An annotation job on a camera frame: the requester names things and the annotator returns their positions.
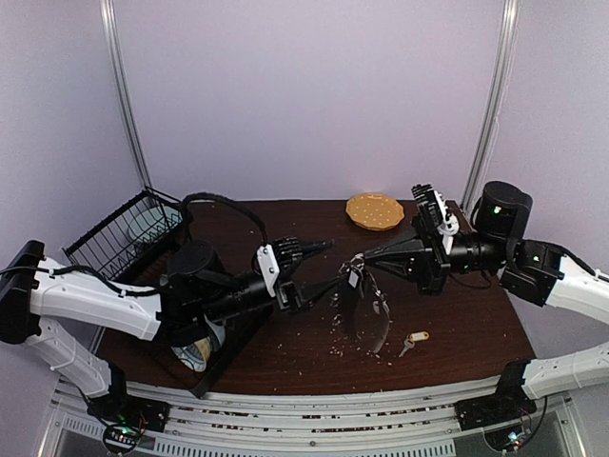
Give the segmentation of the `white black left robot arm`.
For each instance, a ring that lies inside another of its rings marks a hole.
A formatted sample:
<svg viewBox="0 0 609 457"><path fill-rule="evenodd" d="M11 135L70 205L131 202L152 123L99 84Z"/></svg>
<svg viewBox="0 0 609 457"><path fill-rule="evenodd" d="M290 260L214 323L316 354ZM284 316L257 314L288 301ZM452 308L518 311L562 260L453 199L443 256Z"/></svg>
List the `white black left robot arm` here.
<svg viewBox="0 0 609 457"><path fill-rule="evenodd" d="M292 275L332 245L296 237L264 242L252 269L232 275L208 241L189 241L168 259L159 286L141 287L112 282L89 266L64 267L31 240L1 272L1 340L30 346L95 412L126 423L137 404L124 372L85 349L59 318L165 344L189 369L207 372L209 359L226 348L229 321L272 306L302 312L326 293L326 284L297 288Z"/></svg>

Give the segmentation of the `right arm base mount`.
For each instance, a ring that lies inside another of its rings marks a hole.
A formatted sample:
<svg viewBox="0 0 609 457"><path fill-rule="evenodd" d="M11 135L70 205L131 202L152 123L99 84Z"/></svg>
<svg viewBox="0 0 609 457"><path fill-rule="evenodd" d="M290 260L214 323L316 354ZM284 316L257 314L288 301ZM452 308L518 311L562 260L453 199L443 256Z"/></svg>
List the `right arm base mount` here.
<svg viewBox="0 0 609 457"><path fill-rule="evenodd" d="M517 452L537 434L533 425L535 401L516 394L491 394L461 400L455 412L461 431L481 428L484 442L501 454Z"/></svg>

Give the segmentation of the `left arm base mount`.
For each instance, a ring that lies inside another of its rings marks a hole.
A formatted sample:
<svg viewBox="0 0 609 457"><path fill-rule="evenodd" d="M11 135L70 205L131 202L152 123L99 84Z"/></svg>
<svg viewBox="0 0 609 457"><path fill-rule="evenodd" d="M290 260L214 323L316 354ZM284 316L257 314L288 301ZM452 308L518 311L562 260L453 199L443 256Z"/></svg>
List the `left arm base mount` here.
<svg viewBox="0 0 609 457"><path fill-rule="evenodd" d="M167 402L128 396L122 408L85 397L87 413L103 426L102 444L115 456L124 456L136 449L148 431L163 432L170 411Z"/></svg>

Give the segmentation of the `key with black tag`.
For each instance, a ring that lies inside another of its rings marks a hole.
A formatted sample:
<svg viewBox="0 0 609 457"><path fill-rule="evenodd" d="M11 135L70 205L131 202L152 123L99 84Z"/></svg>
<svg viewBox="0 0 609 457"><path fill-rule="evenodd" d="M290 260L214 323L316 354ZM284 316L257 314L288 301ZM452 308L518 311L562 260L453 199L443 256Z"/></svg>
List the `key with black tag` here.
<svg viewBox="0 0 609 457"><path fill-rule="evenodd" d="M352 288L359 287L365 281L365 262L361 254L353 256L339 268L339 275Z"/></svg>

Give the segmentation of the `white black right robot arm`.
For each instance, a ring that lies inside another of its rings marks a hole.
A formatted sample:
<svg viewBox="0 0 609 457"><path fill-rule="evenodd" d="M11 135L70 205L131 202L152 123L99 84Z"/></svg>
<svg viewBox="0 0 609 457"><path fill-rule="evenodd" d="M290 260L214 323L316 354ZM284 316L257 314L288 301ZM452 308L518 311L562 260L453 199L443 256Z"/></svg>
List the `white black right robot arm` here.
<svg viewBox="0 0 609 457"><path fill-rule="evenodd" d="M524 237L532 197L490 181L475 205L469 232L430 185L416 185L412 227L364 253L366 266L416 284L423 295L442 292L450 274L496 275L507 292L538 307L564 308L608 321L608 276L560 245ZM463 430L516 420L549 395L608 381L608 346L505 366L493 393L455 405Z"/></svg>

